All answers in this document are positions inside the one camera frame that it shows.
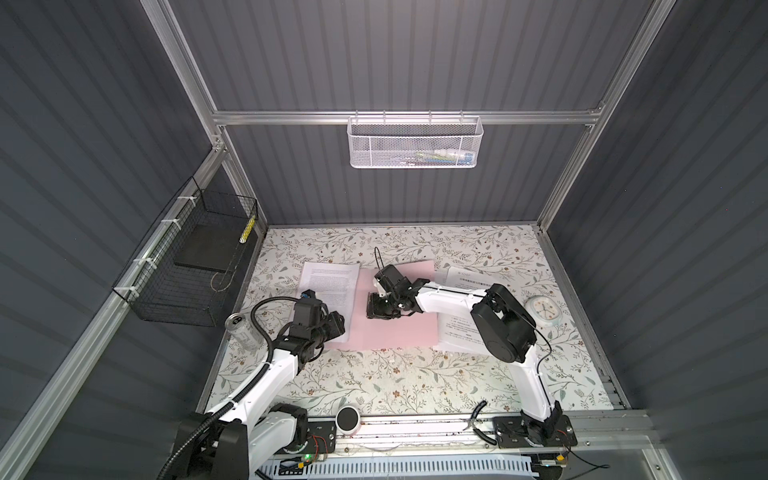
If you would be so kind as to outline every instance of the floral tablecloth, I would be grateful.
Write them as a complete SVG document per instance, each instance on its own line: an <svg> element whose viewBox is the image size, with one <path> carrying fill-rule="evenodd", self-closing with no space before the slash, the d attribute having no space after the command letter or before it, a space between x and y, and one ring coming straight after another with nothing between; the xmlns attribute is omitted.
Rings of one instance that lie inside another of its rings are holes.
<svg viewBox="0 0 768 480"><path fill-rule="evenodd" d="M373 247L385 263L434 259L435 268L460 266L496 276L523 303L546 294L562 308L560 326L543 329L553 347L542 364L554 397L564 410L611 409L568 306L529 226L375 227L272 229L248 287L244 310L268 296L296 294L305 261L360 263L375 267ZM293 304L272 302L259 320L274 336ZM548 348L540 340L542 352ZM230 341L209 407L229 395L263 361ZM369 414L471 412L482 399L484 412L517 411L518 391L508 368L493 357L444 353L430 348L349 352L329 350L279 394L310 415L332 415L345 402Z"/></svg>

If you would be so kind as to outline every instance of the corrugated wall panel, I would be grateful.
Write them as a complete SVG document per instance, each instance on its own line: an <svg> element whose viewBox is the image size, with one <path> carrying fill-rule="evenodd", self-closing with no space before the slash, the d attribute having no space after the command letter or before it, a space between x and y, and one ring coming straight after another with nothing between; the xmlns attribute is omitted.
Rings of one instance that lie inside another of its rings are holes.
<svg viewBox="0 0 768 480"><path fill-rule="evenodd" d="M536 220L584 128L485 128L475 168L349 165L346 129L233 126L228 131L270 224Z"/></svg>
<svg viewBox="0 0 768 480"><path fill-rule="evenodd" d="M594 108L650 2L173 0L221 110Z"/></svg>
<svg viewBox="0 0 768 480"><path fill-rule="evenodd" d="M2 2L0 38L3 445L210 144L138 2ZM27 478L153 475L220 336L129 316Z"/></svg>
<svg viewBox="0 0 768 480"><path fill-rule="evenodd" d="M764 476L766 25L678 2L550 232L686 478Z"/></svg>

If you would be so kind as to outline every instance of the black mounting plate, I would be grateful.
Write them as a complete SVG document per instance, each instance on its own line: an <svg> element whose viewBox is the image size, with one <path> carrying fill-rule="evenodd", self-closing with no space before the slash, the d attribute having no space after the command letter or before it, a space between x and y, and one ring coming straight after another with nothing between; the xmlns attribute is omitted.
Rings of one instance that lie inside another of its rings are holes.
<svg viewBox="0 0 768 480"><path fill-rule="evenodd" d="M520 416L502 416L493 418L493 431L496 435L496 442L500 449L521 449L531 447L528 440L524 435L518 433L520 430L520 424L522 423L522 417ZM562 430L567 434L564 438L563 434L557 432ZM571 419L567 415L561 415L557 424L555 424L555 432L552 437L545 441L544 447L562 447L578 445L576 439L576 433L571 425Z"/></svg>
<svg viewBox="0 0 768 480"><path fill-rule="evenodd" d="M336 450L336 422L312 422L307 423L309 431L306 434L306 444L298 452L286 452L280 449L275 455L304 455L315 454L315 440L312 435L317 437L317 453L333 453Z"/></svg>

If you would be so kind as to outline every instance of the paper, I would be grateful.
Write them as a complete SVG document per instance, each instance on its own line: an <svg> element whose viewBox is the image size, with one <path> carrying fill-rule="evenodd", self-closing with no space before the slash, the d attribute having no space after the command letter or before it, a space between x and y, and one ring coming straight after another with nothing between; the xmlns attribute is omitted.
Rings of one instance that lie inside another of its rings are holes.
<svg viewBox="0 0 768 480"><path fill-rule="evenodd" d="M304 290L315 291L328 311L339 312L344 317L344 334L333 341L343 343L349 340L349 331L355 305L355 288L360 265L304 262L299 278L298 295Z"/></svg>
<svg viewBox="0 0 768 480"><path fill-rule="evenodd" d="M486 289L494 283L500 282L490 275L456 268L455 266L448 269L448 276L445 278L445 286L475 290ZM470 316L462 318L440 313L437 320L439 341L435 349L445 352L491 355L485 348L475 321Z"/></svg>
<svg viewBox="0 0 768 480"><path fill-rule="evenodd" d="M432 260L404 263L397 265L397 270L411 281L417 278L435 278L435 263ZM375 274L375 269L360 269L352 326L347 330L350 333L349 341L326 342L326 349L360 351L434 346L438 341L436 313L415 313L391 320L370 319L366 316L368 294L376 291L373 287Z"/></svg>

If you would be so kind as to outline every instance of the pink paper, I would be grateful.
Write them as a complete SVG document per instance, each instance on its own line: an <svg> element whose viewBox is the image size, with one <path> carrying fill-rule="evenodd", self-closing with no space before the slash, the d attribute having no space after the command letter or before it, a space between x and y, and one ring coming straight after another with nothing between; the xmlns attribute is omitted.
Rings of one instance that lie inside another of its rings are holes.
<svg viewBox="0 0 768 480"><path fill-rule="evenodd" d="M435 279L435 262L404 263L397 270L409 280L417 278ZM382 320L366 317L368 294L375 292L373 276L375 269L361 268L355 288L355 307L349 326L349 341L327 342L327 349L377 350L406 348L410 346L434 346L438 342L437 313L414 313L398 319Z"/></svg>

